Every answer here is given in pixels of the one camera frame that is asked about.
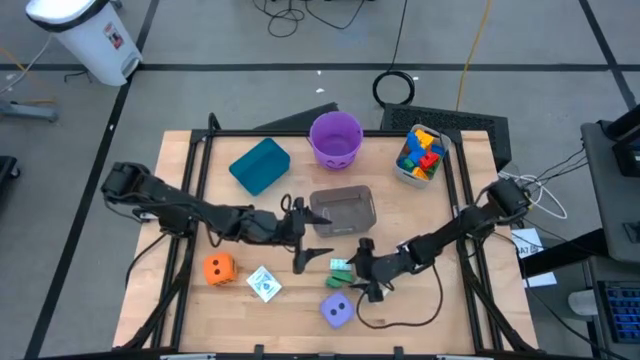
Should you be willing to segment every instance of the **yellow wire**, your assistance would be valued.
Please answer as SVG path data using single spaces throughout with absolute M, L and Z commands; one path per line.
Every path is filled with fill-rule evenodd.
M 491 2 L 492 0 L 487 0 L 487 6 L 484 8 L 484 15 L 482 15 L 482 21 L 480 22 L 480 28 L 478 29 L 478 33 L 476 34 L 476 39 L 473 40 L 473 45 L 471 46 L 471 52 L 469 53 L 469 57 L 467 58 L 467 62 L 464 64 L 464 70 L 462 70 L 462 75 L 460 75 L 460 86 L 458 87 L 458 100 L 456 100 L 456 111 L 460 107 L 460 98 L 462 97 L 462 91 L 464 90 L 464 77 L 467 75 L 467 69 L 469 69 L 469 64 L 471 63 L 471 59 L 473 59 L 473 53 L 476 51 L 476 46 L 478 45 L 478 41 L 480 40 L 480 36 L 482 35 L 482 30 L 484 29 L 484 24 L 487 22 L 487 18 L 489 17 L 489 10 L 491 10 Z
M 20 61 L 18 61 L 16 59 L 15 56 L 13 56 L 13 54 L 11 52 L 9 52 L 9 50 L 0 47 L 0 52 L 4 53 L 4 55 L 6 57 L 9 58 L 9 60 L 11 60 L 11 62 L 18 67 L 18 69 L 22 70 L 22 72 L 25 73 L 26 77 L 29 77 L 31 80 L 34 80 L 35 83 L 37 83 L 38 85 L 40 85 L 40 87 L 42 87 L 44 89 L 45 92 L 51 92 L 49 90 L 49 87 L 42 82 L 40 79 L 38 79 L 37 76 L 35 76 L 33 73 L 31 72 L 27 72 L 27 69 L 25 69 L 24 66 L 22 66 L 22 64 L 20 64 Z M 51 98 L 51 99 L 37 99 L 37 100 L 28 100 L 25 101 L 25 103 L 32 103 L 32 104 L 41 104 L 41 103 L 50 103 L 50 104 L 55 104 L 56 103 L 56 99 L 55 97 Z

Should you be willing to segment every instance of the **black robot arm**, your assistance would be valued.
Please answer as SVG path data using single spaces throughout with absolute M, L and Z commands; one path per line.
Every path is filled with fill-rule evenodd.
M 292 247 L 296 274 L 301 274 L 312 258 L 333 250 L 302 250 L 305 224 L 331 222 L 311 212 L 300 197 L 292 201 L 291 196 L 285 195 L 281 204 L 285 215 L 278 220 L 273 212 L 256 210 L 252 205 L 212 205 L 199 200 L 167 185 L 151 175 L 146 167 L 135 163 L 115 163 L 101 191 L 110 203 L 139 206 L 156 215 L 162 231 L 172 235 L 188 235 L 189 223 L 195 219 L 223 240 Z
M 461 238 L 484 238 L 493 232 L 495 225 L 519 221 L 528 211 L 529 199 L 513 180 L 500 179 L 482 194 L 485 192 L 489 198 L 486 205 L 474 204 L 463 209 L 435 232 L 398 245 L 393 254 L 373 256 L 373 240 L 360 239 L 360 247 L 349 262 L 355 265 L 357 275 L 369 283 L 354 286 L 365 290 L 370 302 L 382 301 L 378 284 L 390 287 L 391 280 L 404 273 L 420 273 L 434 264 L 446 245 Z

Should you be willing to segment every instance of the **wooden tabletop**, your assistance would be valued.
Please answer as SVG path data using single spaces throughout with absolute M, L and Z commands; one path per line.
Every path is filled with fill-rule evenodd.
M 170 131 L 164 135 L 156 176 L 179 187 L 182 181 L 190 132 Z M 485 132 L 463 132 L 465 153 L 474 193 L 496 179 L 489 140 Z M 292 254 L 282 247 L 249 246 L 223 242 L 213 249 L 201 226 L 189 289 L 188 304 L 182 330 L 180 351 L 184 352 L 253 352 L 255 344 L 264 344 L 268 353 L 392 353 L 394 346 L 404 347 L 408 354 L 470 354 L 473 353 L 460 266 L 455 245 L 447 246 L 437 257 L 436 266 L 444 288 L 444 304 L 440 315 L 428 326 L 420 328 L 392 327 L 371 330 L 357 318 L 334 330 L 323 318 L 320 303 L 335 290 L 325 287 L 331 258 L 352 257 L 358 238 L 367 236 L 375 241 L 374 254 L 388 254 L 395 246 L 415 235 L 438 229 L 451 220 L 444 171 L 440 170 L 425 189 L 416 189 L 400 182 L 392 165 L 403 138 L 367 137 L 356 161 L 337 172 L 318 166 L 307 140 L 302 137 L 281 137 L 274 140 L 291 156 L 289 171 L 257 197 L 251 196 L 229 173 L 229 165 L 260 142 L 257 137 L 216 137 L 205 190 L 205 200 L 215 204 L 254 204 L 258 209 L 274 211 L 279 217 L 280 199 L 309 195 L 322 189 L 367 185 L 373 193 L 377 223 L 368 233 L 334 238 L 319 238 L 307 226 L 304 247 L 332 247 L 335 250 L 313 259 L 301 275 L 292 273 Z M 195 191 L 203 146 L 196 155 L 192 179 Z M 459 170 L 452 151 L 453 171 L 458 196 L 462 199 Z M 158 237 L 156 222 L 142 226 L 137 252 Z M 508 229 L 498 230 L 510 236 Z M 114 345 L 128 341 L 157 304 L 165 269 L 169 241 L 143 257 L 131 274 Z M 231 253 L 237 264 L 239 278 L 221 287 L 206 284 L 203 260 L 218 251 Z M 536 346 L 536 337 L 527 298 L 513 244 L 491 237 L 485 244 L 487 263 L 495 302 L 513 327 L 529 344 Z M 264 265 L 282 284 L 282 290 L 269 303 L 264 303 L 247 285 L 246 279 Z M 395 321 L 419 322 L 431 317 L 439 300 L 437 282 L 432 269 L 394 281 L 396 291 L 377 304 L 363 302 L 362 316 L 373 324 Z M 343 292 L 353 301 L 355 290 Z M 485 347 L 490 348 L 489 330 L 484 308 L 478 302 L 485 335 Z M 169 343 L 174 307 L 168 311 L 163 344 Z

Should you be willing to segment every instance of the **purple bucket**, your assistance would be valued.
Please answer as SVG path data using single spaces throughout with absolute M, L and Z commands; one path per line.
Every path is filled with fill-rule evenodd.
M 362 145 L 362 126 L 353 115 L 332 111 L 311 125 L 311 146 L 318 163 L 329 170 L 349 166 Z

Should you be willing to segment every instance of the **white bin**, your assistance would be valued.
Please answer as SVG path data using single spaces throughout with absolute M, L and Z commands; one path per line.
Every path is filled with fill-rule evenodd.
M 109 0 L 31 0 L 26 10 L 104 84 L 125 84 L 142 61 Z

